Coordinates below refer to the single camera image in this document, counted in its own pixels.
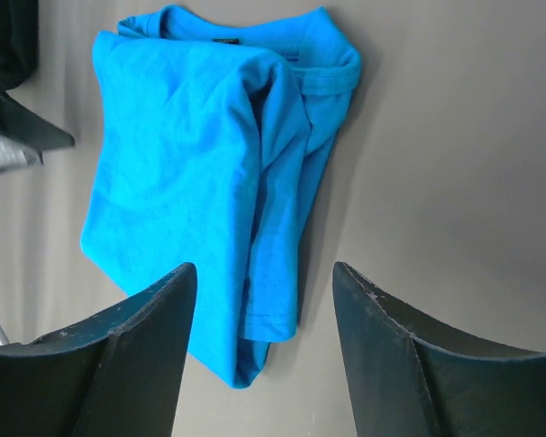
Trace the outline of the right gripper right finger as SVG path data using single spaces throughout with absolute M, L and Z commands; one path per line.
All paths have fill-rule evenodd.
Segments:
M 338 262 L 332 292 L 360 436 L 546 436 L 546 352 L 451 327 Z

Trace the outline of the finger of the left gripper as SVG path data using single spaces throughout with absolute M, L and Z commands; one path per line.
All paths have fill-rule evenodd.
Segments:
M 25 144 L 0 134 L 0 173 L 41 164 L 42 156 Z
M 0 89 L 0 132 L 38 152 L 73 147 L 74 137 Z

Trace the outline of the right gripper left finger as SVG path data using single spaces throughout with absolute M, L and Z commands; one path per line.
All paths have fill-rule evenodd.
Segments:
M 197 297 L 184 263 L 30 343 L 0 346 L 0 436 L 168 436 Z

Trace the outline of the blue t-shirt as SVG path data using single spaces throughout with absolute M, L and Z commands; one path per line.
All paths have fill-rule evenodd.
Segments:
M 188 350 L 245 389 L 298 327 L 298 246 L 359 83 L 324 8 L 249 27 L 178 5 L 99 33 L 103 144 L 80 246 L 134 295 L 197 268 Z

